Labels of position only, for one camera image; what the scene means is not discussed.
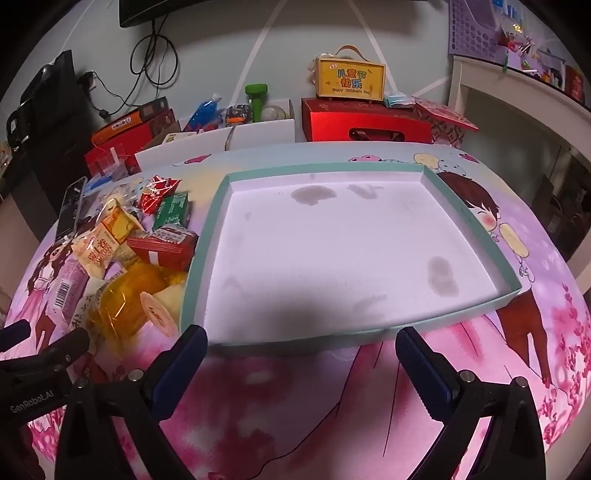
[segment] white tray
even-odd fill
[[[181,329],[203,326],[222,354],[309,352],[461,322],[520,288],[478,220],[423,166],[266,168],[222,181]]]

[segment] purple pegboard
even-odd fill
[[[503,63],[491,0],[450,0],[449,53]]]

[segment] pink cartoon tablecloth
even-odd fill
[[[505,308],[424,337],[457,369],[482,380],[531,386],[546,448],[568,428],[589,392],[589,312],[566,263],[527,205],[475,158],[444,145],[343,142],[276,145],[199,157],[154,173],[183,179],[190,228],[201,230],[226,173],[277,165],[337,161],[418,162],[438,173],[497,242],[522,283]],[[5,357],[37,352],[64,334],[45,314],[48,291],[71,254],[50,231],[18,288],[7,324],[20,318],[33,334]],[[372,248],[388,248],[377,238]],[[96,380],[145,368],[175,339],[151,323],[123,358],[106,345],[77,370]],[[31,423],[34,444],[54,461],[63,411]],[[482,420],[462,461],[465,478],[486,431]],[[164,433],[198,479],[405,479],[435,440],[432,421],[403,369],[394,342],[285,358],[207,358]],[[139,479],[149,478],[120,429]]]

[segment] yellow gift box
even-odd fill
[[[342,50],[352,50],[363,60],[338,58]],[[316,95],[319,97],[384,99],[386,65],[367,60],[353,45],[343,45],[337,53],[316,58]]]

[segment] stain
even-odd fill
[[[336,192],[322,185],[308,185],[291,192],[291,198],[302,205],[318,205],[321,200],[333,199]]]
[[[443,257],[433,257],[427,262],[427,281],[440,297],[457,297],[460,293],[452,265]]]
[[[374,187],[373,185],[368,185],[367,188],[363,188],[360,185],[355,185],[354,183],[352,183],[347,188],[351,190],[354,194],[359,195],[364,200],[375,200],[376,198],[378,198],[376,190],[379,190],[383,187]]]
[[[252,298],[252,293],[249,293],[246,290],[244,290],[244,287],[242,286],[242,284],[233,275],[231,277],[228,277],[222,285],[222,290],[226,290],[227,288],[234,288],[234,289],[238,290],[240,292],[240,294],[242,295],[242,297],[245,299]]]
[[[380,301],[384,301],[388,298],[387,295],[371,295],[370,297],[366,297],[359,301],[353,303],[353,312],[355,313],[362,313],[372,305],[379,303]]]

